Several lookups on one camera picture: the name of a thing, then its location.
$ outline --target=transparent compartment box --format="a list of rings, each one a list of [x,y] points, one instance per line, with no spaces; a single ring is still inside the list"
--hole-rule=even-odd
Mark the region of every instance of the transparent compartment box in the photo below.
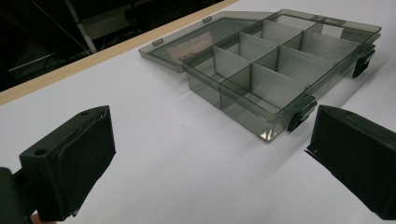
[[[381,28],[282,9],[220,12],[140,49],[265,142],[293,131],[317,100],[375,53]]]

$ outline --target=white table surface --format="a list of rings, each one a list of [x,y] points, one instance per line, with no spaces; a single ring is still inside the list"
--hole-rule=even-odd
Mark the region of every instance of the white table surface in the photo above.
[[[396,2],[241,0],[224,10],[282,8],[382,27],[367,70],[319,103],[395,131]],[[0,166],[16,172],[26,148],[99,105],[110,105],[117,154],[65,223],[395,223],[304,152],[316,111],[268,145],[137,49],[0,105]]]

